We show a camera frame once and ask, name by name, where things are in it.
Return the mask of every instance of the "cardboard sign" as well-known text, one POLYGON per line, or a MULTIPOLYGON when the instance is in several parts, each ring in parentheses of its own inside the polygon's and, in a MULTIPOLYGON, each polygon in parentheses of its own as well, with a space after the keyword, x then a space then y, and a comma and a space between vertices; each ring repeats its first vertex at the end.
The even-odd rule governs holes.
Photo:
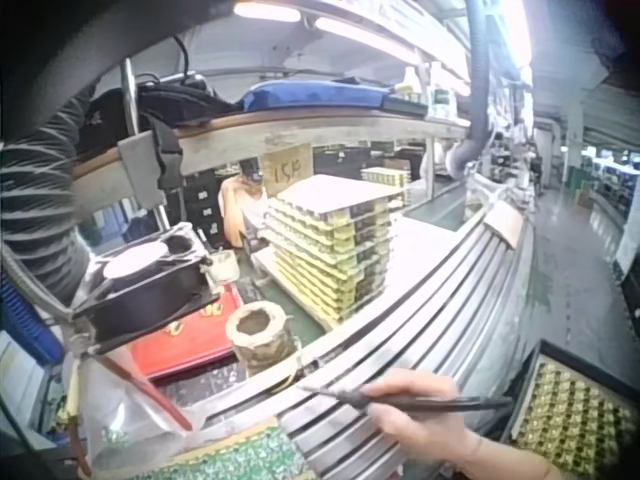
POLYGON ((305 143, 260 157, 267 196, 273 197, 313 175, 313 151, 305 143))

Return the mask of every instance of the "worker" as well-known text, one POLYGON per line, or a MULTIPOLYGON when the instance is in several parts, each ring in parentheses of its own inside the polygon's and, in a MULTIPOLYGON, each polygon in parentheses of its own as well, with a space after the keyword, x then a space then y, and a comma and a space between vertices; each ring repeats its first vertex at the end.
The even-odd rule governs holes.
MULTIPOLYGON (((413 394, 451 400, 457 396, 452 379, 412 370, 395 370, 364 390, 373 397, 413 394)), ((378 403, 371 404, 368 413, 380 430, 412 457, 451 463, 473 480, 570 478, 539 455, 493 442, 468 430, 461 414, 440 414, 416 421, 394 407, 378 403)))
POLYGON ((240 161, 241 173, 222 182, 218 203, 223 217, 224 235, 235 248, 243 236, 257 239, 264 229, 267 196, 257 158, 240 161))

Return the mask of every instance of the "black fan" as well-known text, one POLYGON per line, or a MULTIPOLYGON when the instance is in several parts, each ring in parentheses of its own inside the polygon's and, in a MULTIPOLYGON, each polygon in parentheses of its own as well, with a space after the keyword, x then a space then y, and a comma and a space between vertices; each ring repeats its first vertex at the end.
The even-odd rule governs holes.
POLYGON ((208 261, 190 223, 97 257, 74 318, 89 321, 105 353, 216 301, 200 269, 208 261))

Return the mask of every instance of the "shelf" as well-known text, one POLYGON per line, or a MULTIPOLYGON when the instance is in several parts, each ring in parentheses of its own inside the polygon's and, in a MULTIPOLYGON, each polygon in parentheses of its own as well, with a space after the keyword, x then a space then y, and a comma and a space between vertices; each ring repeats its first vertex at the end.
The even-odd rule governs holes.
MULTIPOLYGON (((182 174, 191 175, 304 143, 426 137, 461 140, 468 124, 464 120, 422 120, 377 110, 292 108, 224 117, 205 127, 176 133, 184 151, 182 174)), ((133 196, 117 148, 78 165, 73 176, 80 218, 133 196)))

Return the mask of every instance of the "tray of electronic components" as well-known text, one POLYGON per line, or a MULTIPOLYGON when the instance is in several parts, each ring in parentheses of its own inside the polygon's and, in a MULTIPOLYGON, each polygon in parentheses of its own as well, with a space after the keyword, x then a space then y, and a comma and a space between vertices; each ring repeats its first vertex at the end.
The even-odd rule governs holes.
POLYGON ((638 390, 545 340, 507 394, 516 407, 501 441, 578 476, 601 478, 639 426, 638 390))

